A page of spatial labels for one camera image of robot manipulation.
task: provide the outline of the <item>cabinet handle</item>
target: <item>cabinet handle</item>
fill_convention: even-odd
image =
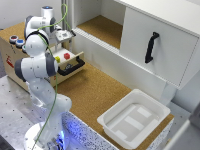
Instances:
[[[145,63],[148,64],[150,61],[153,60],[153,57],[151,56],[152,50],[153,50],[153,45],[154,45],[154,40],[158,38],[160,35],[156,32],[153,32],[153,36],[151,37],[149,41],[149,45],[147,48],[147,53],[145,56]]]
[[[78,68],[82,67],[83,65],[85,65],[85,62],[82,59],[80,59],[79,56],[76,57],[76,61],[78,62],[78,64],[72,68],[61,70],[60,67],[58,67],[58,73],[62,76],[66,76],[66,75],[74,72]]]

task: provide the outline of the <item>cabinet door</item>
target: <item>cabinet door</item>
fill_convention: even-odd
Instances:
[[[159,37],[154,40],[153,60],[146,64],[145,56],[153,32]],[[178,86],[197,40],[191,34],[127,8],[120,54]]]

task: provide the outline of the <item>brown cork surface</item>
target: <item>brown cork surface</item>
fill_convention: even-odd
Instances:
[[[103,16],[98,16],[78,28],[120,49],[123,26]]]
[[[23,31],[24,23],[20,23],[0,31],[0,37],[8,42],[9,37],[14,34],[23,39]],[[81,72],[58,85],[58,93],[72,99],[70,111],[120,150],[123,148],[104,133],[102,126],[97,123],[97,118],[129,92],[131,89],[88,63]],[[172,119],[173,115],[169,115],[137,150],[145,150]]]

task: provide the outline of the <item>white robotic arm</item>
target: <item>white robotic arm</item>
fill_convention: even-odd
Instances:
[[[27,82],[33,103],[39,107],[42,106],[46,108],[46,118],[53,106],[56,93],[51,84],[45,78],[56,75],[58,64],[52,55],[46,53],[46,44],[49,43],[49,35],[54,31],[54,26],[39,31],[38,28],[52,25],[54,23],[53,8],[49,6],[42,7],[42,17],[29,16],[26,19],[26,27],[24,31],[26,38],[25,47],[26,53],[30,57],[17,60],[15,63],[16,75],[24,82]],[[63,130],[61,114],[69,111],[71,106],[72,102],[70,98],[60,94],[57,95],[51,116],[36,143],[37,148],[41,148],[41,150],[49,150],[58,147],[59,144],[57,146],[54,144],[55,147],[50,147],[49,143],[55,143],[58,135]],[[35,144],[34,142],[38,138],[39,133],[40,131],[32,142],[30,141],[30,143],[25,146],[25,150],[28,150],[28,147],[32,147]],[[64,141],[59,147],[59,149],[66,148]]]

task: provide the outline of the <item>empty white tray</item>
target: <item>empty white tray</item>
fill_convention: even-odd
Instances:
[[[140,90],[133,90],[97,121],[126,149],[136,149],[169,115],[170,109]]]

